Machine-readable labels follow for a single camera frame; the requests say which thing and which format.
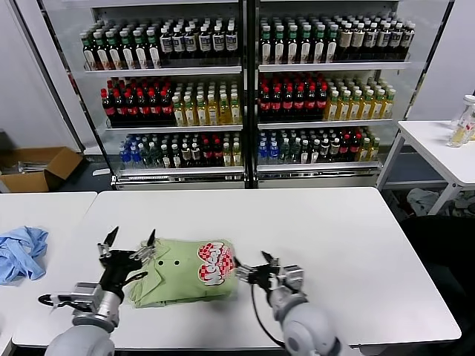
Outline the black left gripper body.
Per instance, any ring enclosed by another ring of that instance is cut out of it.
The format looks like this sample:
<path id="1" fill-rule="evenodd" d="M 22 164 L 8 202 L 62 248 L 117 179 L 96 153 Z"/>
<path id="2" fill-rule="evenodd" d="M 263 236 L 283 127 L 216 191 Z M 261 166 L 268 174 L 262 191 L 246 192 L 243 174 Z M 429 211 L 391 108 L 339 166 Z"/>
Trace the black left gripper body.
<path id="1" fill-rule="evenodd" d="M 103 291 L 122 293 L 128 275 L 141 269 L 141 261 L 132 255 L 134 251 L 110 251 L 99 261 L 104 268 L 99 284 Z"/>

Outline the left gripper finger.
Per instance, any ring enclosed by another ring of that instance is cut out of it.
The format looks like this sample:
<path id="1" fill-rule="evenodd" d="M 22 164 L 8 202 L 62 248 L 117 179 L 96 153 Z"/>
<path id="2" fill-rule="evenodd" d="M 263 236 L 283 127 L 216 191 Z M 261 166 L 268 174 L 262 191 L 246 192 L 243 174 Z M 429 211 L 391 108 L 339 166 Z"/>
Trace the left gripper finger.
<path id="1" fill-rule="evenodd" d="M 118 227 L 116 226 L 111 232 L 109 232 L 102 243 L 97 243 L 99 249 L 99 255 L 101 258 L 111 256 L 110 248 L 112 247 L 118 233 Z"/>
<path id="2" fill-rule="evenodd" d="M 132 260 L 146 262 L 155 251 L 155 230 L 153 230 L 149 238 L 141 245 L 141 247 L 131 255 Z"/>

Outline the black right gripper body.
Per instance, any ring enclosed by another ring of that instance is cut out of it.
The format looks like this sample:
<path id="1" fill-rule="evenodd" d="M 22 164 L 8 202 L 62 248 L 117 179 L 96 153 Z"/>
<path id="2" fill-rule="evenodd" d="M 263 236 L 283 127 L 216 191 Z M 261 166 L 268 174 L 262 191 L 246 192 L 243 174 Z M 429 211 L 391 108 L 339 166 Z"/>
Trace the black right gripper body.
<path id="1" fill-rule="evenodd" d="M 263 264 L 251 267 L 250 284 L 257 285 L 261 289 L 271 289 L 272 281 L 279 275 L 280 266 Z"/>

